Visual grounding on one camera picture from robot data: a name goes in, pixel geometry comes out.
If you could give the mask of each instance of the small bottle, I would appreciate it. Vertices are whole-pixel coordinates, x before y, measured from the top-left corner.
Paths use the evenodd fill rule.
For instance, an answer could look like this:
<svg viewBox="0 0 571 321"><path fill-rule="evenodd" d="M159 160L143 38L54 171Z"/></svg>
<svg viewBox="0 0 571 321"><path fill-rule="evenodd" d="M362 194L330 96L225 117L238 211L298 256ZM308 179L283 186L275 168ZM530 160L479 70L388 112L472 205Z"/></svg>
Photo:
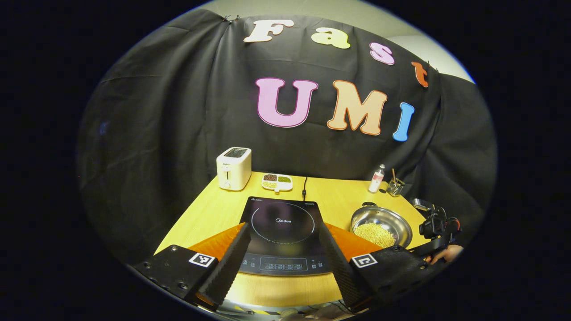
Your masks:
<svg viewBox="0 0 571 321"><path fill-rule="evenodd" d="M373 179L371 179L371 185L369 185L369 192L371 193L376 193L379 190L379 186L381 185L381 182L385 177L385 171L384 171L385 166L381 164L381 166L379 167L380 169L375 172L375 174L373 175Z"/></svg>

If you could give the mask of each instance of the toaster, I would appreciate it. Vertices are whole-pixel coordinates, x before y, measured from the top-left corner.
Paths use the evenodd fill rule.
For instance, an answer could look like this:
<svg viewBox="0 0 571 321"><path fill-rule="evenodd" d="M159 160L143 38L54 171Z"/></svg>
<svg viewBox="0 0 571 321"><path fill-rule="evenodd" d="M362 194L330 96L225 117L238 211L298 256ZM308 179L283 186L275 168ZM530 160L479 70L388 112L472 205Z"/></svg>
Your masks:
<svg viewBox="0 0 571 321"><path fill-rule="evenodd" d="M243 189L252 175L252 150L231 147L216 158L218 186L225 190Z"/></svg>

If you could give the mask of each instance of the camera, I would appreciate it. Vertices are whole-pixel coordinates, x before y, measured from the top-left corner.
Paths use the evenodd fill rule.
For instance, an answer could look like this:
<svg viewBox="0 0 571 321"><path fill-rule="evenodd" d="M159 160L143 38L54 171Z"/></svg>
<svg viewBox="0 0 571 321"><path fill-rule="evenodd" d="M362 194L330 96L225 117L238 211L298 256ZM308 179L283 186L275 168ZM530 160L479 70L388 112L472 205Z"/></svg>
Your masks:
<svg viewBox="0 0 571 321"><path fill-rule="evenodd" d="M435 207L422 199L414 199L412 204L416 209L421 210L421 214L426 219L419 225L419 233L425 239L435 239L439 235L444 235L446 229L446 212L442 207Z"/></svg>

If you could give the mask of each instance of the hand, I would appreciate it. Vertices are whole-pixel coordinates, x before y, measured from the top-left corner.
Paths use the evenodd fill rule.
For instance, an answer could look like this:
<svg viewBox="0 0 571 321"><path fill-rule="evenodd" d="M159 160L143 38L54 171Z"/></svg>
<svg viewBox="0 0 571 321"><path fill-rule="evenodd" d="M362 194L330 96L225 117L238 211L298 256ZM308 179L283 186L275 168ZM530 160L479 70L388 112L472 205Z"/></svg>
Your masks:
<svg viewBox="0 0 571 321"><path fill-rule="evenodd" d="M458 254L462 252L463 249L464 248L459 245L450 244L446 250L436 254L434 260L430 257L430 255L427 256L426 262L430 263L430 265L433 265L441 258L444 258L446 262L452 262L454 259L456 259Z"/></svg>

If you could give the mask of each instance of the stainless steel bowl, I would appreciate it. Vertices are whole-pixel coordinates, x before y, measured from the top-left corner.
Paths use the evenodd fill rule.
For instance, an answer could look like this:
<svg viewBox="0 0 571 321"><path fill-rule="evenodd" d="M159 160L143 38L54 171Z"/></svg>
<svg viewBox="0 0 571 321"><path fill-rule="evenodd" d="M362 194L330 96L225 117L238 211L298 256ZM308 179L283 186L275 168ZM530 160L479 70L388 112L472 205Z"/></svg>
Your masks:
<svg viewBox="0 0 571 321"><path fill-rule="evenodd" d="M357 226L367 223L380 224L389 231L396 238L395 245L406 248L412 241L411 226L402 216L387 208L374 203L363 203L363 207L355 211L351 218L351 233L355 233Z"/></svg>

